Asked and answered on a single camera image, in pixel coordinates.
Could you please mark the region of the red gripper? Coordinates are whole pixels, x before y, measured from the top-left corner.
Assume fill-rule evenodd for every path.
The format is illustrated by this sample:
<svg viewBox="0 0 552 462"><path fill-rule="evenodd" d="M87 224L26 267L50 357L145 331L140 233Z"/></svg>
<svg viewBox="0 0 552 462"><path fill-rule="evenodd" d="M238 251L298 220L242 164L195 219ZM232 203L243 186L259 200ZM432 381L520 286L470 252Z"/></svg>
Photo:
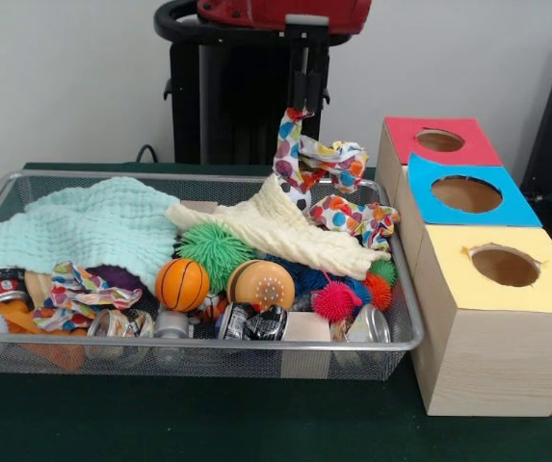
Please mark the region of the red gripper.
<svg viewBox="0 0 552 462"><path fill-rule="evenodd" d="M365 25L370 0L249 1L254 29L269 30L287 39L326 39L339 44L358 35ZM328 47L293 45L290 53L290 107L313 114L323 107L328 81Z"/></svg>

